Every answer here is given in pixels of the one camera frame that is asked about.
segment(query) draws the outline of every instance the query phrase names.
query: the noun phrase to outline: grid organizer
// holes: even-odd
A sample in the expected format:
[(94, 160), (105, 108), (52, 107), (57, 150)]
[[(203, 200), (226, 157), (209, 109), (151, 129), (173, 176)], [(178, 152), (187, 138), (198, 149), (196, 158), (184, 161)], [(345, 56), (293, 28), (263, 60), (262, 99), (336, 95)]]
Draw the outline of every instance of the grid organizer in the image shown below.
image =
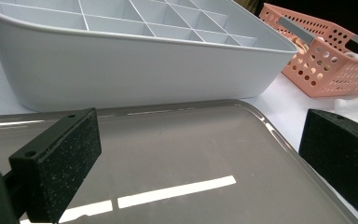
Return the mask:
[(1, 0), (11, 18), (67, 29), (162, 37), (238, 47), (256, 38), (200, 0)]

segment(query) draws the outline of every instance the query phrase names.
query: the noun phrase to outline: black speckled block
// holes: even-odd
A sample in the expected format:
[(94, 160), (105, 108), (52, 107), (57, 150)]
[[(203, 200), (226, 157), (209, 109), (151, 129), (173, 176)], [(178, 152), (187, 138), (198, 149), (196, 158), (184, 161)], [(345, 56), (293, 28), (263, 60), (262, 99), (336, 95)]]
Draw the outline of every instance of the black speckled block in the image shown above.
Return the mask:
[(358, 210), (358, 123), (310, 109), (299, 154)]
[(101, 153), (92, 108), (60, 119), (10, 156), (13, 174), (28, 192), (28, 218), (58, 222)]

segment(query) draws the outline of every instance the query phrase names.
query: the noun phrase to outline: metal baking sheet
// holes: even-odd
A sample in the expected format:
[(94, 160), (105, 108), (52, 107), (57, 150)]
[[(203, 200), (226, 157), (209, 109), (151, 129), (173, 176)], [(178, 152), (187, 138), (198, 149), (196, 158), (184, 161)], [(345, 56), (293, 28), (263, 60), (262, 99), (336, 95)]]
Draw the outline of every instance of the metal baking sheet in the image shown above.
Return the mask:
[[(0, 116), (0, 171), (67, 114)], [(61, 223), (358, 223), (244, 102), (99, 109), (98, 117), (103, 154)]]

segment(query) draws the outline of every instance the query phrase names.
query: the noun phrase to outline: plastic storage bin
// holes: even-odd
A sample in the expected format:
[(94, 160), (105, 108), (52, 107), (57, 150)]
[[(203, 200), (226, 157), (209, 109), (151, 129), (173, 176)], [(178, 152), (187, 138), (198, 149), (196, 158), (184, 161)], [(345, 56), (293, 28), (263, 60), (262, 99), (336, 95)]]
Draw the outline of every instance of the plastic storage bin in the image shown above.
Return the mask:
[(330, 21), (270, 4), (264, 5), (259, 16), (286, 37), (294, 34), (280, 25), (282, 17), (295, 21), (308, 31), (298, 30), (296, 35), (299, 37), (313, 35), (310, 49), (306, 53), (299, 51), (282, 70), (308, 96), (358, 94), (358, 59), (344, 54), (350, 51), (345, 47), (350, 40), (358, 43), (358, 35)]
[(0, 60), (38, 111), (260, 94), (296, 46), (231, 0), (2, 0)]

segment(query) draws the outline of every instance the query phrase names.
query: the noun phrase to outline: pink plastic basket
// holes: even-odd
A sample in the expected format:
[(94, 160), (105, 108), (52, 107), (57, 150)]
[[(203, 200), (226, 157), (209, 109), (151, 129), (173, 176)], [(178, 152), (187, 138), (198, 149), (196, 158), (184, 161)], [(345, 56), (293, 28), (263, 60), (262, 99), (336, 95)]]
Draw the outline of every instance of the pink plastic basket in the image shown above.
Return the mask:
[(286, 37), (293, 37), (294, 31), (281, 25), (282, 17), (314, 36), (310, 49), (296, 54), (282, 70), (309, 97), (358, 94), (358, 60), (344, 54), (349, 40), (358, 43), (358, 35), (330, 21), (270, 4), (264, 5), (259, 17)]

